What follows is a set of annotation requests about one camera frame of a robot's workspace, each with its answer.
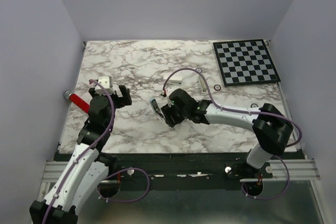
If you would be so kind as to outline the light blue stapler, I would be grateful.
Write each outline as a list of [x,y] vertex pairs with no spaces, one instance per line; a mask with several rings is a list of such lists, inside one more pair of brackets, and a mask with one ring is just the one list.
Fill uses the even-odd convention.
[[166,119],[165,119],[165,116],[163,114],[163,112],[161,111],[160,107],[158,106],[158,103],[156,101],[155,98],[151,98],[150,101],[150,106],[152,108],[152,110],[154,111],[154,113],[156,114],[156,116],[167,126],[167,127],[170,127],[167,122],[166,122]]

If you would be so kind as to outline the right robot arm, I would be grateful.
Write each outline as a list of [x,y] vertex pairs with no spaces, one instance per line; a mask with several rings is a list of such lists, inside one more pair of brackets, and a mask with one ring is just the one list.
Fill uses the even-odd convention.
[[167,104],[161,111],[169,127],[189,120],[195,124],[222,124],[253,132],[258,144],[241,165],[242,173],[249,178],[259,174],[271,157],[284,152],[293,132],[292,123],[272,104],[265,103],[261,108],[223,107],[213,100],[196,101],[182,89],[167,96]]

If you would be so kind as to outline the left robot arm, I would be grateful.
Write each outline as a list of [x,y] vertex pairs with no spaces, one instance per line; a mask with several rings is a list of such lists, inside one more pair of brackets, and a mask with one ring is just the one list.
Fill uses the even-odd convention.
[[116,175],[116,166],[101,151],[109,139],[115,111],[132,104],[130,90],[119,86],[122,96],[112,89],[90,88],[92,99],[88,118],[79,132],[71,158],[42,201],[29,209],[33,223],[77,223],[86,200],[103,179]]

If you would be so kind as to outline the beige green stapler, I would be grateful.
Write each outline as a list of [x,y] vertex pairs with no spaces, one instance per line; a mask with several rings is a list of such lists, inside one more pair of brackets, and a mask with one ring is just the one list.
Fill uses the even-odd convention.
[[207,92],[207,86],[206,86],[205,81],[203,80],[203,78],[201,76],[198,76],[198,81],[200,83],[201,91],[203,93],[206,93]]

